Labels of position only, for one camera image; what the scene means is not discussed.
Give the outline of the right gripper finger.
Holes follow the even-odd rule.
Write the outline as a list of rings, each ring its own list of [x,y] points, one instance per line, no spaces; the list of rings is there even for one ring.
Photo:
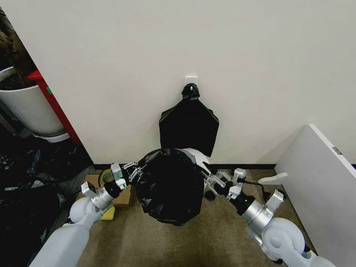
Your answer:
[[[205,196],[227,196],[229,192],[229,181],[216,182],[212,179],[206,179],[205,181]]]
[[[204,168],[207,169],[210,176],[212,175],[221,181],[232,181],[232,178],[226,172],[224,172],[223,170],[218,170],[212,164],[203,161],[202,165]]]

